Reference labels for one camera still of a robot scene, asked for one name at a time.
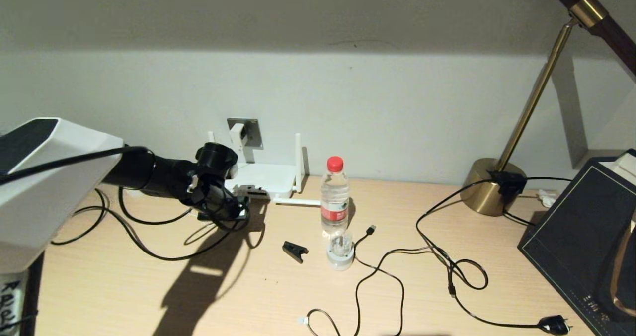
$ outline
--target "white wall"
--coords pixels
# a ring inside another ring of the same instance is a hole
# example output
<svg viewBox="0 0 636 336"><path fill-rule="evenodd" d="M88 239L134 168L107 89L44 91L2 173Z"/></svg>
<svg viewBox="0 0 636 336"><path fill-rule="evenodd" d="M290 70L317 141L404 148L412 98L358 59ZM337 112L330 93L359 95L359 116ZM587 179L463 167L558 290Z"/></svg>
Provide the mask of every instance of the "white wall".
<svg viewBox="0 0 636 336"><path fill-rule="evenodd" d="M636 3L602 2L636 37ZM257 162L292 163L301 132L312 174L339 154L354 177L454 184L473 160L499 155L566 21L556 0L0 7L0 132L61 116L193 159L208 130L229 142L226 118L258 118ZM491 19L477 20L481 13ZM572 57L588 147L636 146L634 80L583 30L559 69L567 73ZM512 162L529 175L575 174L552 83Z"/></svg>

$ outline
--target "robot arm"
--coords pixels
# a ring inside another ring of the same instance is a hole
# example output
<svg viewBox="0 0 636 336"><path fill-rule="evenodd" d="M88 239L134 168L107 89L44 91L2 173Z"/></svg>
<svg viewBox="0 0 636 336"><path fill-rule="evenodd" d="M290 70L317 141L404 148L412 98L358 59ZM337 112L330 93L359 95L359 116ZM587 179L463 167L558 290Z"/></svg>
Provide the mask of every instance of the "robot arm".
<svg viewBox="0 0 636 336"><path fill-rule="evenodd" d="M248 218L247 197L224 186L238 159L230 148L206 143L195 163L122 146L59 118L0 136L0 334L34 334L43 250L100 182L178 199L220 228Z"/></svg>
<svg viewBox="0 0 636 336"><path fill-rule="evenodd" d="M197 151L196 159L193 163L144 151L126 153L103 182L150 196L178 199L196 209L199 220L218 223L246 218L247 197L234 197L224 187L237 162L236 153L222 144L206 143Z"/></svg>

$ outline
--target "brass lamp base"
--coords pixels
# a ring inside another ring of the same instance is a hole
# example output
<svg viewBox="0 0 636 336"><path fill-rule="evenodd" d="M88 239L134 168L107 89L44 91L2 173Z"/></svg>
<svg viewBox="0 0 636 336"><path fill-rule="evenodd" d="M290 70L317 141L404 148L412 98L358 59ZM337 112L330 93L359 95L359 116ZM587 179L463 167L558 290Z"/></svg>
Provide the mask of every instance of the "brass lamp base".
<svg viewBox="0 0 636 336"><path fill-rule="evenodd" d="M471 171L466 177L464 186L471 183L479 182L480 180L491 179L488 171L495 170L497 164L496 159L479 159L473 164ZM512 173L519 173L523 177L526 177L525 173L515 166L514 164L506 164L504 171ZM495 182L484 182L470 187L460 193L462 201L473 211L485 214L487 216L502 216L504 210L508 210L509 207L515 202L517 195L502 196L499 194L499 184Z"/></svg>

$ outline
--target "red bottle cap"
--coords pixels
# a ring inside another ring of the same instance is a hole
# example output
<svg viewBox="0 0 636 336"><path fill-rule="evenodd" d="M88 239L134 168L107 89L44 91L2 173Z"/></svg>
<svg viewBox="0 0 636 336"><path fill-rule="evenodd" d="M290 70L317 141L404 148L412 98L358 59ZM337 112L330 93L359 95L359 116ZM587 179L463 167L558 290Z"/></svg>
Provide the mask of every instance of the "red bottle cap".
<svg viewBox="0 0 636 336"><path fill-rule="evenodd" d="M329 157L327 160L327 169L331 173L337 173L342 171L342 168L345 166L345 162L338 156Z"/></svg>

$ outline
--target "desk lamp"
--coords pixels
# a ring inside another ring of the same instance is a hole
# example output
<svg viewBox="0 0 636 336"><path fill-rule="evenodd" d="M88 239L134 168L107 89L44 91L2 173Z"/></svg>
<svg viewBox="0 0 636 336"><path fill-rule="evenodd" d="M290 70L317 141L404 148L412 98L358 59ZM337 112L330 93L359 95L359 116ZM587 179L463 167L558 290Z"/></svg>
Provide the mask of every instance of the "desk lamp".
<svg viewBox="0 0 636 336"><path fill-rule="evenodd" d="M464 186L468 186L481 180L494 180L494 182L482 182L461 193L464 203L478 213L487 216L501 216L515 202L517 195L523 189L526 175L520 168L509 163L509 160L575 25L588 30L591 35L604 39L625 63L627 69L636 76L636 45L612 19L601 3L597 0L559 1L568 8L572 19L561 28L548 57L548 62L539 75L538 82L532 90L506 148L498 160L479 159L475 161L468 177L466 177L466 182L464 182Z"/></svg>

